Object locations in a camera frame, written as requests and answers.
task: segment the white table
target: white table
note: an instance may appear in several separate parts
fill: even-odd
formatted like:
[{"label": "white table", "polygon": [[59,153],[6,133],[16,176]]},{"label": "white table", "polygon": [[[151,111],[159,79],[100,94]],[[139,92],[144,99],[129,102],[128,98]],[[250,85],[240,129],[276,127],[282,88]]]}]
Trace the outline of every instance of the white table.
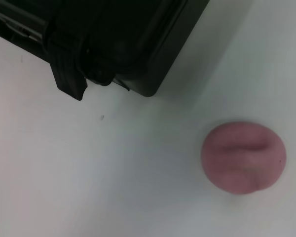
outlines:
[{"label": "white table", "polygon": [[[206,133],[260,122],[284,140],[247,196],[200,168]],[[159,92],[89,83],[0,39],[0,237],[296,237],[296,0],[211,0]]]}]

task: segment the black plastic case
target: black plastic case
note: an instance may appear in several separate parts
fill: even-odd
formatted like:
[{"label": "black plastic case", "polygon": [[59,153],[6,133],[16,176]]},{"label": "black plastic case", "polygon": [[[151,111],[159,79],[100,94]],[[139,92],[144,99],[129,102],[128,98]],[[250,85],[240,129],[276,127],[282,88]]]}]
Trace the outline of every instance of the black plastic case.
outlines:
[{"label": "black plastic case", "polygon": [[81,100],[89,79],[160,87],[209,0],[0,0],[0,36],[50,63]]}]

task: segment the black case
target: black case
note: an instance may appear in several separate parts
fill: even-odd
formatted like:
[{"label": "black case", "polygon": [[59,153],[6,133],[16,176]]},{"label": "black case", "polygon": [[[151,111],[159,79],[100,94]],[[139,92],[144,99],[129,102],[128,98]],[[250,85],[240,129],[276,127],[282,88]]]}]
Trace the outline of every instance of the black case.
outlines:
[{"label": "black case", "polygon": [[86,80],[152,96],[209,0],[0,0],[0,36],[50,63],[81,100]]}]

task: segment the pink ball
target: pink ball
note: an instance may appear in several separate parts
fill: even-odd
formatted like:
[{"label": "pink ball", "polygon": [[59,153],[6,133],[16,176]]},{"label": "pink ball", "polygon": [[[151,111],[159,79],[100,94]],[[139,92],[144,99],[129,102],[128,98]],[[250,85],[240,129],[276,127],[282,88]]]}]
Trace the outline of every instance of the pink ball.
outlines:
[{"label": "pink ball", "polygon": [[249,194],[272,186],[286,164],[281,138],[251,122],[216,127],[206,137],[202,165],[209,180],[232,194]]}]

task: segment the pink clay ball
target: pink clay ball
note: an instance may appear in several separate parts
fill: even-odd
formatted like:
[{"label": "pink clay ball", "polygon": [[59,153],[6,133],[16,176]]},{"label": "pink clay ball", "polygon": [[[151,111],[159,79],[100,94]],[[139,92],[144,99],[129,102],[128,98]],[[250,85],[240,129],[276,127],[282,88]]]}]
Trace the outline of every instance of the pink clay ball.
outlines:
[{"label": "pink clay ball", "polygon": [[286,150],[272,130],[251,122],[216,127],[204,141],[202,165],[209,180],[232,194],[267,189],[281,176]]}]

